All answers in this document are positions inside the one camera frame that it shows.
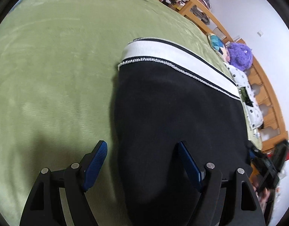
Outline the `person's right hand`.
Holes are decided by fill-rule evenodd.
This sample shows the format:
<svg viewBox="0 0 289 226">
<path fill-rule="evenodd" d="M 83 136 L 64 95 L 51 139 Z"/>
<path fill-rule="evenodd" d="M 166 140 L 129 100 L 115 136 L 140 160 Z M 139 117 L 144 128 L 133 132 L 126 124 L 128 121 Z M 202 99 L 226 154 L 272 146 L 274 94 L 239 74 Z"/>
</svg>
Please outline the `person's right hand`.
<svg viewBox="0 0 289 226">
<path fill-rule="evenodd" d="M 257 187 L 255 185 L 253 185 L 253 189 L 259 201 L 262 213 L 264 213 L 271 192 L 267 188 L 264 188 L 261 193 L 257 193 Z"/>
</svg>

